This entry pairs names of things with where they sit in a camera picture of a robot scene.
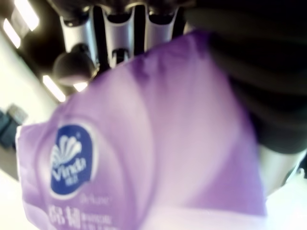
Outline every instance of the ceiling light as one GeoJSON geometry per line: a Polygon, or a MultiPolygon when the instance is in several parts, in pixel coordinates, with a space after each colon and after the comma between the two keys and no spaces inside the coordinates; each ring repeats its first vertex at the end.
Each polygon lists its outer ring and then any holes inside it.
{"type": "Polygon", "coordinates": [[[34,12],[30,3],[27,0],[15,0],[14,4],[24,19],[25,23],[29,26],[30,30],[33,31],[35,28],[37,28],[39,18],[34,12]]]}
{"type": "Polygon", "coordinates": [[[78,92],[81,92],[87,87],[87,82],[81,82],[73,85],[78,92]]]}
{"type": "Polygon", "coordinates": [[[43,83],[52,92],[52,94],[60,101],[64,102],[66,99],[65,94],[59,89],[59,87],[53,82],[53,80],[48,76],[43,76],[43,83]]]}
{"type": "Polygon", "coordinates": [[[5,33],[8,35],[8,37],[10,38],[10,40],[13,42],[13,44],[18,49],[20,46],[20,37],[15,32],[14,28],[12,27],[12,25],[7,19],[4,20],[3,29],[5,33]]]}

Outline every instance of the tissue package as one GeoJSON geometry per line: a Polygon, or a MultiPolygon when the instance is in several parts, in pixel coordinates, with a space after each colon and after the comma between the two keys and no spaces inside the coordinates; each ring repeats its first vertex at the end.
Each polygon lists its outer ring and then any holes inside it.
{"type": "Polygon", "coordinates": [[[159,46],[22,127],[28,220],[41,230],[263,229],[252,125],[207,43],[193,32],[159,46]]]}

